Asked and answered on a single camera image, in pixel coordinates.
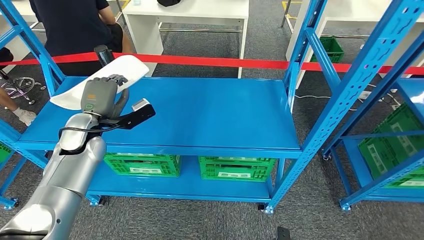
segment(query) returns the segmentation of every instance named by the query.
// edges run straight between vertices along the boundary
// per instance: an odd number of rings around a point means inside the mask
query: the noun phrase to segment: gray carpet
[[[292,16],[299,6],[292,5]],[[281,29],[283,15],[279,0],[250,0],[245,57],[250,59],[285,59],[290,39],[288,28]],[[171,24],[172,27],[188,27]],[[326,29],[326,33],[366,34],[362,29]],[[232,57],[238,56],[239,38],[225,33],[168,32],[162,36],[164,53],[170,55]],[[351,63],[363,40],[341,39],[344,63]],[[11,77],[31,76],[43,81],[38,66],[18,66]],[[224,67],[158,65],[155,76],[236,77],[237,69]],[[246,78],[280,79],[281,70],[244,69]],[[329,96],[324,76],[307,72],[298,95]],[[48,100],[45,91],[30,94],[36,104],[27,106],[39,112]],[[302,141],[327,102],[327,99],[296,99],[294,121]],[[355,133],[369,133],[391,112],[386,103],[378,103],[362,120]],[[19,131],[25,126],[9,111],[0,109],[1,118]],[[0,173],[0,183],[18,157],[14,156]],[[345,160],[351,182],[355,179]],[[18,196],[25,203],[41,179],[42,171],[27,162],[13,182],[7,196]],[[338,199],[345,195],[343,185],[332,162],[317,155],[301,174],[274,215],[265,215],[252,203],[167,200],[112,197],[104,207],[90,207],[85,200],[75,221],[71,239],[90,240],[271,240],[277,226],[291,230],[294,240],[419,240],[423,239],[424,205],[399,202],[361,202],[350,212],[342,212]],[[0,226],[17,213],[2,211]]]

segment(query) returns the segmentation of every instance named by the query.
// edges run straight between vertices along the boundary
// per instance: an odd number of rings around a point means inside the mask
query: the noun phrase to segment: white desk
[[[36,14],[31,9],[29,0],[14,0],[12,2],[13,5],[16,7],[17,11],[27,23],[37,22]],[[0,35],[4,34],[10,29],[11,26],[9,25],[9,23],[3,17],[0,17]],[[27,45],[18,36],[8,42],[5,47],[8,48],[13,54],[14,61],[20,61],[24,59],[24,57],[28,55],[28,53],[30,53],[30,50],[28,49]],[[8,73],[14,67],[15,65],[9,65],[3,70]]]
[[[368,28],[375,27],[377,22],[380,21],[391,0],[328,0],[325,10],[322,14],[318,27],[316,28],[316,35],[318,37],[324,31],[325,27],[328,28]],[[288,44],[286,58],[289,60],[292,57],[293,48],[298,38],[299,31],[302,24],[302,19],[305,18],[306,11],[310,0],[303,0],[300,6],[299,14],[297,15],[298,21],[294,25],[293,34],[291,35]],[[410,30],[408,35],[402,40],[399,46],[393,51],[391,56],[385,62],[385,65],[392,66],[411,45],[411,43],[418,37],[424,29],[424,15],[422,15],[414,27]],[[309,62],[313,55],[312,49],[309,49],[305,55],[305,62]],[[422,66],[424,64],[424,54],[422,54],[413,63],[413,66]],[[305,71],[301,71],[297,76],[296,88],[301,84]]]
[[[157,0],[142,0],[141,5],[130,2],[123,14],[138,54],[161,55],[164,47],[158,24],[181,23],[242,26],[240,59],[244,57],[249,0],[182,0],[169,7],[158,4]],[[151,76],[157,63],[146,65],[150,70],[147,75]]]

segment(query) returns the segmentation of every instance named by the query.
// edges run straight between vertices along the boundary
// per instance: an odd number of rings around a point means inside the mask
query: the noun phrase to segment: black shirt
[[[92,52],[112,41],[110,28],[99,10],[106,0],[29,0],[47,35],[45,48],[52,56]]]

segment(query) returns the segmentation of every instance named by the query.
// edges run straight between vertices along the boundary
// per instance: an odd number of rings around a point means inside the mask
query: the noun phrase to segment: black shorts
[[[122,53],[122,38],[124,36],[122,27],[118,23],[107,26],[112,33],[112,41],[105,45],[114,53]],[[99,61],[59,63],[58,66],[67,76],[91,76],[102,68]]]

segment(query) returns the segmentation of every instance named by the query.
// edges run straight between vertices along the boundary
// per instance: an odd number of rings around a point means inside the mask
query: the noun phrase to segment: office chair base
[[[29,105],[34,104],[36,101],[31,100],[27,93],[29,93],[34,86],[41,86],[40,90],[45,90],[46,86],[42,85],[39,82],[36,82],[34,78],[31,77],[18,77],[13,79],[12,81],[8,81],[3,83],[0,88],[4,89],[7,92],[7,95],[11,99],[17,99],[20,97],[25,98],[28,101]]]

